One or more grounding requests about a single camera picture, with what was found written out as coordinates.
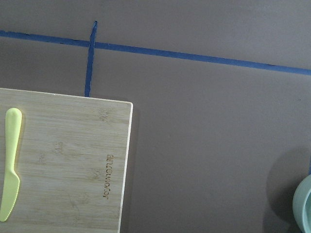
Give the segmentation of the yellow-green plastic knife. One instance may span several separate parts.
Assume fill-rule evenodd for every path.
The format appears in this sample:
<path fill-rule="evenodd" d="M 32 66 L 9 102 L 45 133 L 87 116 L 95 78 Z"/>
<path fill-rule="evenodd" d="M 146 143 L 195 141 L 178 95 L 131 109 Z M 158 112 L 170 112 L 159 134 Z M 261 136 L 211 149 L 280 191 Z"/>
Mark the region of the yellow-green plastic knife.
<path fill-rule="evenodd" d="M 10 108 L 5 115 L 5 168 L 0 206 L 0 220 L 5 222 L 12 212 L 19 192 L 20 178 L 15 172 L 15 159 L 22 124 L 22 112 Z"/>

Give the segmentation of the bamboo cutting board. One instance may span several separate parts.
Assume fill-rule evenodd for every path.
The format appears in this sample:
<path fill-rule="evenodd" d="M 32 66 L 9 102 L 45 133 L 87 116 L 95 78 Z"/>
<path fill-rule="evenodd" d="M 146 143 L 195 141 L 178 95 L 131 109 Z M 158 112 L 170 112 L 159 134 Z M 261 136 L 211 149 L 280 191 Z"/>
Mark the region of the bamboo cutting board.
<path fill-rule="evenodd" d="M 15 159 L 20 186 L 3 233 L 118 233 L 132 124 L 130 102 L 2 88 L 5 114 L 22 113 Z"/>

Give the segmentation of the mint green bowl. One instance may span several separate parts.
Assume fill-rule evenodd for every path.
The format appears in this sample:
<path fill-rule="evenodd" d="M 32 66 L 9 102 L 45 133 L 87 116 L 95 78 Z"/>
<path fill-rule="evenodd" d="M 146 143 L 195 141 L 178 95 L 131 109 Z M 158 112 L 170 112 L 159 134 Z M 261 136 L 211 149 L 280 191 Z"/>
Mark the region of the mint green bowl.
<path fill-rule="evenodd" d="M 293 197 L 294 219 L 302 233 L 311 232 L 311 176 L 297 187 Z"/>

